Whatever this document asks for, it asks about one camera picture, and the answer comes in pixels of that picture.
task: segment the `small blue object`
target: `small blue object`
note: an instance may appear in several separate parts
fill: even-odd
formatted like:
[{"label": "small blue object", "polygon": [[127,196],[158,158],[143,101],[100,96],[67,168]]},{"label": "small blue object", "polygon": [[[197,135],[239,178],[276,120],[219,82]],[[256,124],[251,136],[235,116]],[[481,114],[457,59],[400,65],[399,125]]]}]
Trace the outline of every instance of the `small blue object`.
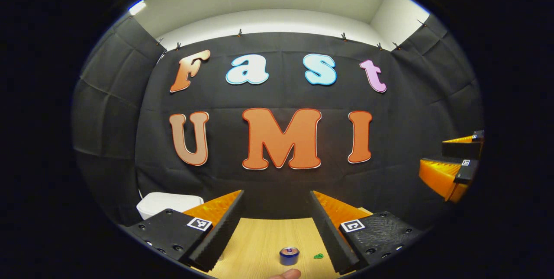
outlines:
[{"label": "small blue object", "polygon": [[300,251],[295,247],[285,247],[279,252],[281,265],[291,266],[298,262]]}]

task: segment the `fingertip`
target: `fingertip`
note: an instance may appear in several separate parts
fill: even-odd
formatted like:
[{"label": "fingertip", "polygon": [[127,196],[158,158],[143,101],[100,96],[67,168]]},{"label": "fingertip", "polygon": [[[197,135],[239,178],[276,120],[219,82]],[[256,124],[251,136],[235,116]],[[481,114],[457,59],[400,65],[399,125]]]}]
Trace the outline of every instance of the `fingertip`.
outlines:
[{"label": "fingertip", "polygon": [[298,279],[299,277],[302,276],[302,272],[299,271],[298,269],[289,269],[288,271],[285,271],[282,276],[285,278],[285,279]]}]

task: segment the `wooden table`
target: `wooden table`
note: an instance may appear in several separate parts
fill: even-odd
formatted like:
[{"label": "wooden table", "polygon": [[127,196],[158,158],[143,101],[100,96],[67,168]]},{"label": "wooden table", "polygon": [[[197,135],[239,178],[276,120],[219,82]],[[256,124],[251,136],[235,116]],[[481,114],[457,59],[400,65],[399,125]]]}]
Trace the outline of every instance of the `wooden table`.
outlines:
[{"label": "wooden table", "polygon": [[[371,214],[364,208],[359,209]],[[283,266],[279,263],[279,251],[287,246],[297,247],[300,251],[296,265]],[[319,253],[324,255],[323,259],[314,259],[313,256]],[[301,279],[336,279],[343,276],[333,270],[312,218],[241,218],[222,257],[206,274],[220,279],[267,279],[291,268],[302,272]]]}]

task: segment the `pink letter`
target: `pink letter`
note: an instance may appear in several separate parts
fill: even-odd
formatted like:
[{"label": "pink letter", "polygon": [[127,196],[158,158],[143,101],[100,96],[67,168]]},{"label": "pink letter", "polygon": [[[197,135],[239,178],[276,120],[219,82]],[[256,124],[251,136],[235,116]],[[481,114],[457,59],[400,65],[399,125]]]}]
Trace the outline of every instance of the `pink letter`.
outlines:
[{"label": "pink letter", "polygon": [[366,70],[367,80],[374,90],[379,93],[384,93],[387,90],[387,86],[379,82],[379,77],[377,76],[377,74],[380,74],[379,67],[374,66],[372,61],[366,60],[365,62],[361,62],[360,67]]}]

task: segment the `letter s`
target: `letter s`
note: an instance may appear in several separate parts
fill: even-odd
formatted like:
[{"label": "letter s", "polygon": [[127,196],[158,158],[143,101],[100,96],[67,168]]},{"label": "letter s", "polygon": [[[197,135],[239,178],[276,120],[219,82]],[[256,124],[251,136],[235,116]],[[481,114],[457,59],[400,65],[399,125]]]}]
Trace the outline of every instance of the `letter s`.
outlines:
[{"label": "letter s", "polygon": [[335,61],[330,56],[308,54],[304,56],[303,64],[309,69],[304,76],[311,84],[330,86],[337,80],[337,73],[333,69]]}]

